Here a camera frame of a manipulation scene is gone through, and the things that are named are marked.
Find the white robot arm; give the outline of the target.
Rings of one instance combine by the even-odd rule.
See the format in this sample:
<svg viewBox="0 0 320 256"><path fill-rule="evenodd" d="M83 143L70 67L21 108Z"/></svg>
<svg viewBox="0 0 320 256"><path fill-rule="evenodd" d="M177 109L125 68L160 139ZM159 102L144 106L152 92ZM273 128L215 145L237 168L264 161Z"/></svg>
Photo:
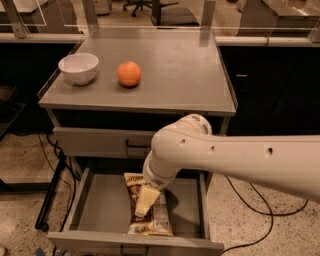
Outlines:
<svg viewBox="0 0 320 256"><path fill-rule="evenodd" d="M156 132L144 179L162 190L182 169L218 173L320 202L320 136L222 136L190 114Z"/></svg>

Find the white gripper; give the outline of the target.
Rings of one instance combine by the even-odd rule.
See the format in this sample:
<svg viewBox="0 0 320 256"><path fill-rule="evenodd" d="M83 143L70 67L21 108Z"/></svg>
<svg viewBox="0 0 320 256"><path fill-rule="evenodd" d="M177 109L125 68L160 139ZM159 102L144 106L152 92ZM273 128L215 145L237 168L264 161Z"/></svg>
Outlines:
<svg viewBox="0 0 320 256"><path fill-rule="evenodd" d="M159 197L160 191L166 188L177 176L180 168L172 167L158 160L150 151L143 164L143 176L148 184L142 185L136 202L135 215L144 217Z"/></svg>

